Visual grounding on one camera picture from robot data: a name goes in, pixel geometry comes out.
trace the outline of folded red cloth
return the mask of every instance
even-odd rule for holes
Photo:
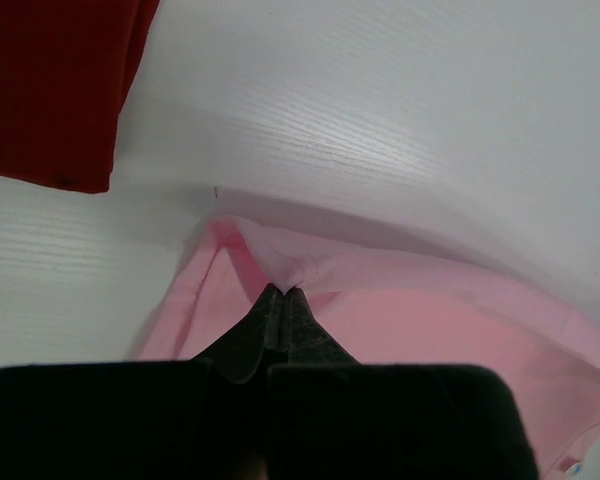
[[[159,0],[0,0],[0,175],[105,192]]]

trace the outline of cloth fold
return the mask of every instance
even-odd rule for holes
[[[0,175],[105,192],[159,0],[0,0]]]
[[[600,436],[600,327],[573,307],[478,267],[243,218],[210,222],[140,358],[193,357],[270,281],[302,288],[316,319],[363,363],[464,363],[498,373],[543,478],[563,478]]]

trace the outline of folded pink garment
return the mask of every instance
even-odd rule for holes
[[[362,363],[470,363],[513,390],[543,478],[564,478],[600,436],[600,328],[487,270],[235,217],[214,219],[174,281],[143,359],[191,358],[269,282],[301,287]]]

